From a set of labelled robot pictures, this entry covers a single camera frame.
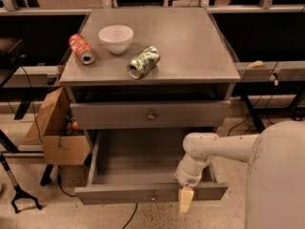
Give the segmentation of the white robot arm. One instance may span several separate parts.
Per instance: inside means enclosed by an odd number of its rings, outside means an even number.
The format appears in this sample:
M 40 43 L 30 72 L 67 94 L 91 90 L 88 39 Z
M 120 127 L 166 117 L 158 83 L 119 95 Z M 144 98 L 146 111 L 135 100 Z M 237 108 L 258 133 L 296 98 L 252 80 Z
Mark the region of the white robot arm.
M 175 179 L 186 214 L 203 170 L 214 156 L 248 164 L 245 229 L 305 229 L 305 123 L 278 122 L 258 135 L 190 133 Z

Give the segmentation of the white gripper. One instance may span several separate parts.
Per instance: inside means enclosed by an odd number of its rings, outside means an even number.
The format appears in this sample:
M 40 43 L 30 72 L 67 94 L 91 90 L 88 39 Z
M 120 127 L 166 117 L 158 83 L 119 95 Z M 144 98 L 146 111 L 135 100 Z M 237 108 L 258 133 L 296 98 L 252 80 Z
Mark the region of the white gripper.
M 185 154 L 180 160 L 173 177 L 183 186 L 178 192 L 179 212 L 187 214 L 193 201 L 193 187 L 196 187 L 201 178 L 203 170 L 209 166 L 212 158 L 210 156 L 192 157 Z

